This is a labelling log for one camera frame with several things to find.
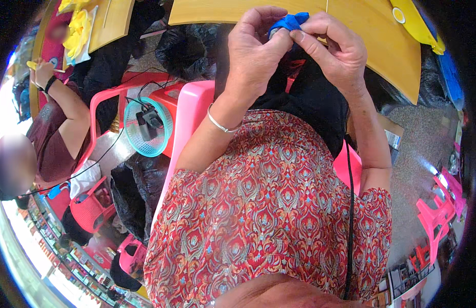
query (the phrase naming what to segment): round basket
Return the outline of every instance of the round basket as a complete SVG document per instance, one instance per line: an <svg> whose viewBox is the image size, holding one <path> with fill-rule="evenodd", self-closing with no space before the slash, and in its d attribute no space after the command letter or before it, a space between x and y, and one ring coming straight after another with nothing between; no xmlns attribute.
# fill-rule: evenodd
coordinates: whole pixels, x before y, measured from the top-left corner
<svg viewBox="0 0 476 308"><path fill-rule="evenodd" d="M160 102L155 102L147 97L141 97L141 101L144 104L154 106L163 121L163 128L156 130L158 132L156 138L150 141L144 141L136 118L136 114L141 111L141 104L131 101L125 108L123 119L124 130L130 144L136 151L147 157L155 157L161 154L168 144L168 140L173 133L173 119L168 108Z"/></svg>

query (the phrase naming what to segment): black wristband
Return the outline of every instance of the black wristband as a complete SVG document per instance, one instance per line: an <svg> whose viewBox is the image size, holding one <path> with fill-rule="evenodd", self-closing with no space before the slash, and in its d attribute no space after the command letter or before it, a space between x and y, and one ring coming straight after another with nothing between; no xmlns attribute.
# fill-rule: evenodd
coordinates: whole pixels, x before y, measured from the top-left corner
<svg viewBox="0 0 476 308"><path fill-rule="evenodd" d="M48 94L48 91L50 90L51 85L52 85L56 80L57 80L57 77L55 77L55 76L50 77L50 79L49 79L48 82L46 83L45 93Z"/></svg>

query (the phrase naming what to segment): maroon shirt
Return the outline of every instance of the maroon shirt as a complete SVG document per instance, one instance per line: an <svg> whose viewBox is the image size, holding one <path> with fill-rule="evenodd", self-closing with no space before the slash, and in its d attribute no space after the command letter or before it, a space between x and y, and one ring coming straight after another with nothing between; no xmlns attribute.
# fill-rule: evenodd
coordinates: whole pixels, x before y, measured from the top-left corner
<svg viewBox="0 0 476 308"><path fill-rule="evenodd" d="M74 83L67 86L79 93ZM75 159L69 153L60 132L60 125L67 120L62 108L51 97L43 106L26 136L34 144L37 157L35 183L42 186L51 186L67 180L74 172L91 140L90 131Z"/></svg>

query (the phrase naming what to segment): silver bangle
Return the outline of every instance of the silver bangle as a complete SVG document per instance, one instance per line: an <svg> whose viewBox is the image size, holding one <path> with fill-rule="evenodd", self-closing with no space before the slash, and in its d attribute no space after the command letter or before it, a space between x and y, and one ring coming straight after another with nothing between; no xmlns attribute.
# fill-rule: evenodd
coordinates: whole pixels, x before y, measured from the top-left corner
<svg viewBox="0 0 476 308"><path fill-rule="evenodd" d="M231 130L229 130L229 129L223 127L223 126L221 126L221 125L220 125L219 123L217 123L217 121L214 120L214 118L210 115L210 108L212 107L212 105L214 105L214 103L212 103L212 104L209 106L209 108L207 109L207 116L209 117L209 120L210 120L212 123L214 123L215 126L219 127L223 132L231 132L231 133L237 132L237 131L240 129L240 127L243 125L243 121L241 121L238 126L236 126L235 128L233 128L233 129L231 129Z"/></svg>

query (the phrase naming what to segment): paisley pattern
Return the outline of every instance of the paisley pattern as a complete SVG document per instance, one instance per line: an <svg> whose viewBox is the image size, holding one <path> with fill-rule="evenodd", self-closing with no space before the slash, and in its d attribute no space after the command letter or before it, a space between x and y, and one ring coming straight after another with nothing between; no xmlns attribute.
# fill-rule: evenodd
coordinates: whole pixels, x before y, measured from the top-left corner
<svg viewBox="0 0 476 308"><path fill-rule="evenodd" d="M293 115L248 111L225 154L202 174L177 170L144 266L155 307L201 307L254 277L284 273L343 296L350 189L321 137ZM391 198L355 197L352 299L385 271Z"/></svg>

